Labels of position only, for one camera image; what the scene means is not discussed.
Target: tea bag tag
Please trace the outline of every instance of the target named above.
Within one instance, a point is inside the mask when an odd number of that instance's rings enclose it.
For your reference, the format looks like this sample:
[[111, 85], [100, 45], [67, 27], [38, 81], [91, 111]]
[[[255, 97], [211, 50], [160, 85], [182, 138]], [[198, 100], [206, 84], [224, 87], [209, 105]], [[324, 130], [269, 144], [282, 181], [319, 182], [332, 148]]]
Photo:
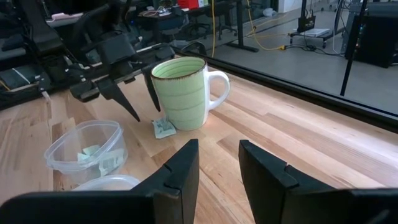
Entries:
[[115, 149], [104, 153], [99, 162], [101, 176], [115, 171], [124, 162], [124, 149]]
[[157, 139], [162, 139], [177, 133], [175, 127], [170, 121], [167, 120], [167, 118], [157, 119], [152, 121], [152, 124], [155, 127], [155, 137]]

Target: clear plastic bowl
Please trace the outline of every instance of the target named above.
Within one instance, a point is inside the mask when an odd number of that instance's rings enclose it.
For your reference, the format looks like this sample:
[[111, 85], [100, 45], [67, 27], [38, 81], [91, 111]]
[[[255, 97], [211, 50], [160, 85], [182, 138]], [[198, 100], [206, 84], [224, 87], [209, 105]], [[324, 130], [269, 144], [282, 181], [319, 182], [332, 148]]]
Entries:
[[128, 175], [109, 175], [91, 180], [73, 190], [131, 190], [139, 180]]
[[127, 156], [123, 129], [114, 121], [80, 123], [44, 153], [48, 167], [76, 184], [117, 174]]

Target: wooden table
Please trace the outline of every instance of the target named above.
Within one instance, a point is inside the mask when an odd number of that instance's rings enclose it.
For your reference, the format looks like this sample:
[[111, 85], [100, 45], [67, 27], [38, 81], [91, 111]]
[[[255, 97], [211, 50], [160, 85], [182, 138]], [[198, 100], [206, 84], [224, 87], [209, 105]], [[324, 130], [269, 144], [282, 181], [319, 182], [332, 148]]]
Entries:
[[[242, 185], [238, 142], [250, 139], [296, 168], [334, 187], [398, 187], [398, 136], [246, 80], [229, 76], [231, 93], [195, 131], [156, 140], [152, 104], [142, 76], [122, 91], [138, 112], [103, 97], [80, 103], [68, 91], [0, 111], [0, 203], [24, 192], [75, 186], [45, 165], [44, 151], [76, 124], [119, 122], [129, 157], [121, 173], [144, 180], [189, 139], [200, 145], [195, 223], [253, 223]], [[211, 86], [213, 96], [221, 82]]]

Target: brown rim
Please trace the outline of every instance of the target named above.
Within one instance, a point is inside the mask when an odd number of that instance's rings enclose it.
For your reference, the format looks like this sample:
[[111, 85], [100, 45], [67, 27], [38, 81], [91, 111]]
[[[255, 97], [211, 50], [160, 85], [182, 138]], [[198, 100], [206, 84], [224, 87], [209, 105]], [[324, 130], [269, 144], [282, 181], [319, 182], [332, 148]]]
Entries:
[[[181, 58], [198, 58], [198, 59], [204, 61], [205, 64], [204, 64], [201, 68], [199, 68], [197, 71], [192, 72], [192, 73], [189, 73], [189, 74], [186, 74], [186, 75], [183, 75], [183, 76], [181, 76], [181, 77], [175, 77], [175, 78], [161, 78], [161, 77], [156, 77], [156, 76], [154, 76], [153, 71], [154, 71], [155, 68], [157, 68], [159, 65], [162, 65], [163, 63], [170, 62], [170, 61], [173, 61], [173, 60], [178, 60], [178, 59], [181, 59]], [[173, 58], [173, 59], [171, 59], [171, 60], [168, 60], [168, 61], [165, 61], [165, 62], [162, 62], [162, 63], [156, 65], [156, 66], [150, 71], [150, 76], [151, 76], [152, 78], [154, 78], [154, 79], [157, 79], [157, 80], [177, 80], [177, 79], [180, 79], [180, 78], [189, 77], [189, 76], [191, 76], [191, 75], [194, 75], [194, 74], [196, 74], [196, 73], [202, 71], [202, 70], [206, 67], [206, 65], [207, 65], [207, 61], [206, 61], [205, 59], [203, 59], [203, 58], [200, 58], [200, 57], [192, 57], [192, 56], [178, 57], [178, 58]]]

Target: green mug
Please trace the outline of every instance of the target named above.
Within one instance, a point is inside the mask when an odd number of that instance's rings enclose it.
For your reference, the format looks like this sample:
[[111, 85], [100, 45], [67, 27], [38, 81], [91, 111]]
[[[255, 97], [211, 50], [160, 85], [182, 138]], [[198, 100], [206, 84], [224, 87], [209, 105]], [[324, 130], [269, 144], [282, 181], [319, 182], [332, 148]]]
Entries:
[[[209, 110], [220, 105], [229, 93], [229, 79], [221, 71], [209, 72], [207, 63], [198, 57], [179, 57], [152, 69], [152, 81], [167, 119], [179, 130], [200, 128]], [[210, 82], [224, 81], [225, 91], [216, 101], [210, 100]]]

